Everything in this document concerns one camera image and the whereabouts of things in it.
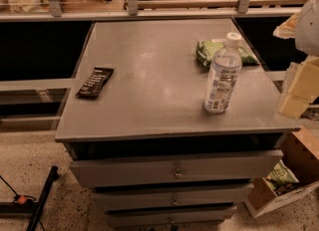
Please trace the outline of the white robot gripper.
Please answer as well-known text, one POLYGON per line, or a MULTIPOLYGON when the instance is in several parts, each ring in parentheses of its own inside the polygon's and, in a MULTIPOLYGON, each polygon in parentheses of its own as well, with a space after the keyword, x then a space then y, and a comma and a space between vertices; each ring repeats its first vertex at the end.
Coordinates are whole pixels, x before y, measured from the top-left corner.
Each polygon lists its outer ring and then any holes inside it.
POLYGON ((273 31, 280 39, 294 39, 298 50, 308 56, 286 71, 278 112, 299 118, 319 97, 319 0, 308 0, 300 13, 290 16, 273 31))

